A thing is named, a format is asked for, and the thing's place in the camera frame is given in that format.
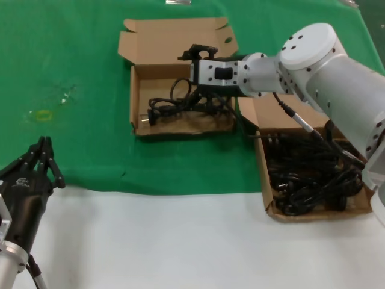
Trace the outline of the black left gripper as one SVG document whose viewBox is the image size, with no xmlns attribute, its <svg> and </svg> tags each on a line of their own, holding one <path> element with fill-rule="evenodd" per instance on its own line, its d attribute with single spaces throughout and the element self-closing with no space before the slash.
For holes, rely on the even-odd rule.
<svg viewBox="0 0 385 289">
<path fill-rule="evenodd" d="M 40 160 L 45 174 L 51 170 L 52 181 L 46 175 L 30 171 Z M 31 250 L 53 188 L 66 186 L 54 160 L 51 138 L 40 137 L 26 153 L 1 169 L 1 178 L 4 181 L 1 193 L 12 218 L 5 240 Z"/>
</svg>

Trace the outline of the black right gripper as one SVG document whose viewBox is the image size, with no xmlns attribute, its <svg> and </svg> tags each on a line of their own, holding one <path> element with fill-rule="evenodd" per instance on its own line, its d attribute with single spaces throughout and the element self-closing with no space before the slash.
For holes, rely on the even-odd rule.
<svg viewBox="0 0 385 289">
<path fill-rule="evenodd" d="M 208 56 L 202 58 L 200 53 L 205 51 Z M 213 60 L 218 49 L 213 46 L 193 44 L 189 50 L 183 52 L 178 60 Z M 192 92 L 188 90 L 182 100 L 183 111 L 224 111 L 221 97 L 242 97 L 242 91 L 238 86 L 198 85 Z"/>
</svg>

